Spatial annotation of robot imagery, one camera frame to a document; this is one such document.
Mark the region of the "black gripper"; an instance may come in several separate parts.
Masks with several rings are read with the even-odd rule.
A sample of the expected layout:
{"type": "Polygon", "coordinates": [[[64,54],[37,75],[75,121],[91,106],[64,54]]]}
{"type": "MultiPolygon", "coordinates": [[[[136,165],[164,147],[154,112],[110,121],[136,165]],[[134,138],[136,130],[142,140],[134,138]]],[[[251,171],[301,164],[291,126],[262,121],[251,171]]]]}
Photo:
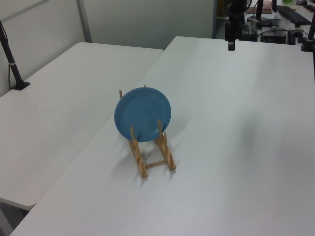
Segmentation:
{"type": "Polygon", "coordinates": [[[235,40],[237,39],[237,24],[234,22],[225,23],[225,41],[228,41],[228,50],[235,50],[235,40]]]}

